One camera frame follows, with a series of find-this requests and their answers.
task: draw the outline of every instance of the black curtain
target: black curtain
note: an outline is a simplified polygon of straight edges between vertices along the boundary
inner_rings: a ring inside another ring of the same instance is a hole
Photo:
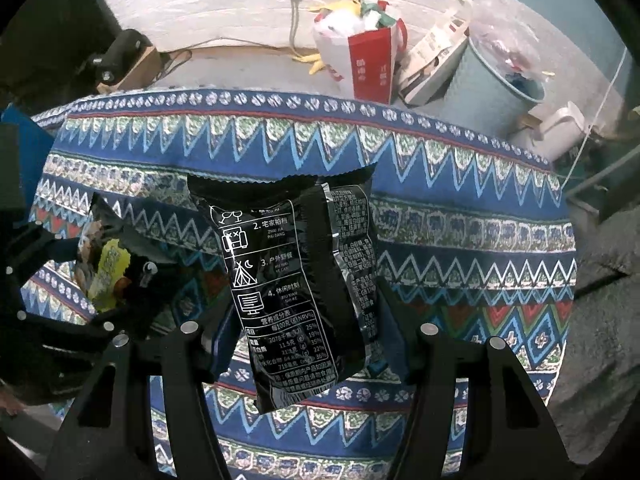
[[[0,109],[14,102],[35,114],[95,92],[91,74],[79,69],[120,31],[104,0],[0,0],[0,6]]]

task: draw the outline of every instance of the open carton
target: open carton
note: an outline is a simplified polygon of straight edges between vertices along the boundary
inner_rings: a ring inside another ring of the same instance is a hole
[[[471,5],[467,0],[456,3],[401,61],[396,83],[407,105],[426,104],[460,63],[468,42]]]

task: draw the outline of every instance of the yellow label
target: yellow label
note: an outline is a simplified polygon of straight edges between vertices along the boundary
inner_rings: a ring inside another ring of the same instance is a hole
[[[105,243],[100,254],[98,271],[89,287],[87,298],[99,312],[116,307],[117,299],[113,295],[116,282],[124,277],[124,273],[131,263],[129,251],[118,245],[119,240],[113,239]]]

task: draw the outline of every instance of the patterned tablecloth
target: patterned tablecloth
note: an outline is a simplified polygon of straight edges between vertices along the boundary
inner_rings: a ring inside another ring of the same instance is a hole
[[[560,370],[575,283],[574,235],[546,161],[508,143],[384,105],[304,94],[185,89],[91,97],[41,114],[60,125],[32,219],[76,236],[92,192],[201,272],[164,330],[193,319],[225,285],[220,250],[186,193],[186,174],[271,180],[372,162],[380,274],[407,308],[453,336],[506,339],[540,395]],[[69,264],[24,287],[32,312],[71,322],[94,314]],[[259,416],[245,339],[210,414],[232,477],[383,478],[412,390],[384,363],[307,402]],[[457,467],[467,386],[459,380],[445,471]],[[158,463],[172,471],[162,387],[152,379]]]

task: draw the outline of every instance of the snack bag with yellow label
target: snack bag with yellow label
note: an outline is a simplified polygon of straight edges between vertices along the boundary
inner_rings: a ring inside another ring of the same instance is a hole
[[[158,288],[177,263],[124,222],[94,194],[80,236],[74,276],[98,312],[112,310],[139,288]]]

